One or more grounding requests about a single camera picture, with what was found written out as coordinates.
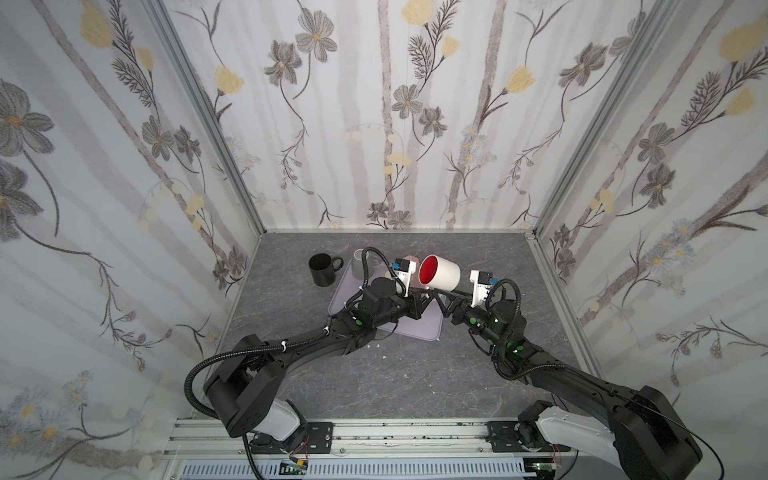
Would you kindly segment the black ceramic mug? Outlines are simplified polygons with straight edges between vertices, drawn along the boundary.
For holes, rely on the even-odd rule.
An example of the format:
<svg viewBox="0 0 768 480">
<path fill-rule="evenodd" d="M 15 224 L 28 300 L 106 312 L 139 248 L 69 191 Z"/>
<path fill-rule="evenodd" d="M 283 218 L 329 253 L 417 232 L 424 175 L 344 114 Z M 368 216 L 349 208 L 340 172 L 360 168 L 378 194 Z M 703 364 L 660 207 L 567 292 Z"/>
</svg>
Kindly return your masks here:
<svg viewBox="0 0 768 480">
<path fill-rule="evenodd" d="M 313 282 L 318 287 L 329 287 L 336 279 L 336 273 L 344 267 L 344 259 L 327 253 L 314 254 L 308 261 Z"/>
</svg>

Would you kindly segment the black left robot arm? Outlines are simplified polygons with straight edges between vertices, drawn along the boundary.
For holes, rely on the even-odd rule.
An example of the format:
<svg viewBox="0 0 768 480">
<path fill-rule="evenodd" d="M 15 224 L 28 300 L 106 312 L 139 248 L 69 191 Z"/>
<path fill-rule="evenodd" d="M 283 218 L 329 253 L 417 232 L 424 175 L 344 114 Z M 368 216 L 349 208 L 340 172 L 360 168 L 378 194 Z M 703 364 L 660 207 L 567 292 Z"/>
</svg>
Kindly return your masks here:
<svg viewBox="0 0 768 480">
<path fill-rule="evenodd" d="M 277 441 L 303 434 L 306 421 L 289 401 L 279 400 L 284 379 L 310 363 L 349 355 L 376 338 L 379 327 L 402 318 L 418 320 L 435 294 L 399 291 L 397 280 L 376 278 L 350 297 L 318 330 L 283 340 L 247 336 L 236 348 L 192 368 L 184 394 L 199 413 L 219 420 L 232 438 L 255 433 Z"/>
</svg>

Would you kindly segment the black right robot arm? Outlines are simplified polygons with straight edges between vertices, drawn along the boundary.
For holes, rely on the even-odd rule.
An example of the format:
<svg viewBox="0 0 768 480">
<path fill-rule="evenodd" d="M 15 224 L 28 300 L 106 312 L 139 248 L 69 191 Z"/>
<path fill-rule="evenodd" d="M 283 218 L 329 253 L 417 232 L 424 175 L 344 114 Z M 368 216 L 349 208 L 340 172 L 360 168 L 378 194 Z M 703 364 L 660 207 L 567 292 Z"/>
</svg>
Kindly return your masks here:
<svg viewBox="0 0 768 480">
<path fill-rule="evenodd" d="M 645 386 L 639 390 L 601 380 L 572 367 L 528 340 L 519 295 L 488 299 L 474 306 L 466 295 L 432 291 L 454 324 L 489 344 L 497 374 L 526 380 L 573 404 L 613 434 L 609 454 L 631 479 L 685 479 L 703 453 L 667 397 Z"/>
</svg>

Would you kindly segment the cream mug red inside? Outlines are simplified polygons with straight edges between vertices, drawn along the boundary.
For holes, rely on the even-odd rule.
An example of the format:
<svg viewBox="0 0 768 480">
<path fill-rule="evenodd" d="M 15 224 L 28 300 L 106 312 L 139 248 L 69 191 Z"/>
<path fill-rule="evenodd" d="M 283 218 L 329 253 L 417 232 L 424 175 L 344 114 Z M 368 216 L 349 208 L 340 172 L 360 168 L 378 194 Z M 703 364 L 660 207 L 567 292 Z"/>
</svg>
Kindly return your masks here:
<svg viewBox="0 0 768 480">
<path fill-rule="evenodd" d="M 429 255 L 421 262 L 418 278 L 419 282 L 429 289 L 450 292 L 461 280 L 461 269 L 453 261 Z"/>
</svg>

